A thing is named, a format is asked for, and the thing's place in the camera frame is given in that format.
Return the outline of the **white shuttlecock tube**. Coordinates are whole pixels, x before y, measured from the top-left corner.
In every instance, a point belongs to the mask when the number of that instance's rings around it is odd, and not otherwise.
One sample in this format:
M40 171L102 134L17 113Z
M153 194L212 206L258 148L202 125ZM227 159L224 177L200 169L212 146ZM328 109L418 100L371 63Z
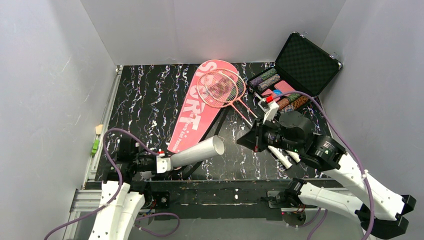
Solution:
M221 156L224 152L224 142L220 137L214 135L188 149L173 154L169 158L169 165L172 168L183 167L215 156Z

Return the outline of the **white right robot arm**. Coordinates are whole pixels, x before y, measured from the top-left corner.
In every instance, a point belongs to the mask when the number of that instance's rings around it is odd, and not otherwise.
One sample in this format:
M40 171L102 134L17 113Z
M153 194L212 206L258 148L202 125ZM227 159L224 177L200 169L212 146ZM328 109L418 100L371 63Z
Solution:
M316 206L351 218L371 235L389 240L406 233L405 215L416 199L399 195L360 170L359 164L336 140L315 132L314 123L297 111L284 113L276 122L258 119L237 138L237 143L255 152L275 147L295 153L305 165L333 178L349 190L345 195L293 178L272 203Z

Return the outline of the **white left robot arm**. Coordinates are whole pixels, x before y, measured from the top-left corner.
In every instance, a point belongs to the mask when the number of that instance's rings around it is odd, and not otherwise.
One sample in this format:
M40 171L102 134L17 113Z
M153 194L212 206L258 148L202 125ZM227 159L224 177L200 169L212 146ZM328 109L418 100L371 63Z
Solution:
M144 189L131 186L136 173L141 171L141 147L135 140L125 138L118 145L115 156L116 168L105 167L101 184L101 197L95 221L89 235L90 240L127 240L139 211L146 204Z

